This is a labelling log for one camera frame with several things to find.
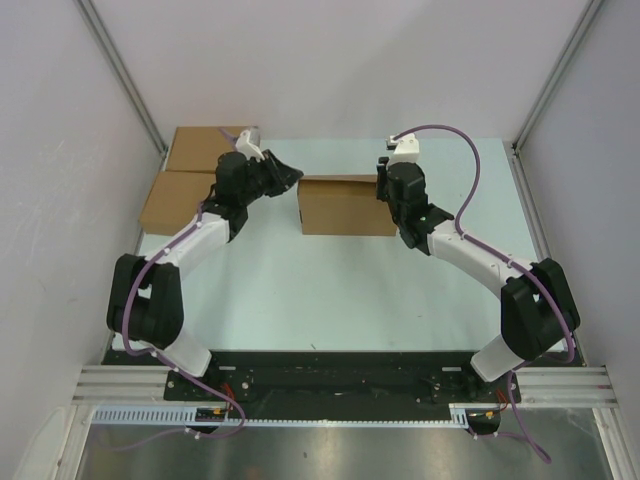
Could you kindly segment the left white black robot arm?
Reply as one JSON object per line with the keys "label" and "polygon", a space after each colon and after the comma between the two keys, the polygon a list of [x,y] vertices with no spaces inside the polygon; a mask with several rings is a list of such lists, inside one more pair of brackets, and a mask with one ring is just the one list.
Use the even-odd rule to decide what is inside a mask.
{"label": "left white black robot arm", "polygon": [[255,201],[290,191],[303,172],[270,150],[247,156],[221,155],[215,182],[197,204],[193,218],[170,241],[145,256],[122,255],[115,264],[106,315],[131,356],[154,354],[187,374],[186,387],[197,398],[214,397],[221,376],[213,354],[185,327],[182,281],[214,251],[240,233]]}

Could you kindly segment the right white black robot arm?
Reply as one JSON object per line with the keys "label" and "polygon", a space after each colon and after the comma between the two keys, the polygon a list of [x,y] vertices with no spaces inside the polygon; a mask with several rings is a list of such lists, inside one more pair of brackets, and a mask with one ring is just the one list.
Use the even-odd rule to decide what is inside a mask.
{"label": "right white black robot arm", "polygon": [[484,401],[497,379],[569,341],[581,319],[561,265],[546,258],[526,262],[456,229],[454,216],[428,200],[426,178],[413,162],[377,163],[376,197],[388,205],[410,249],[445,261],[486,287],[500,301],[500,333],[470,360],[463,393]]}

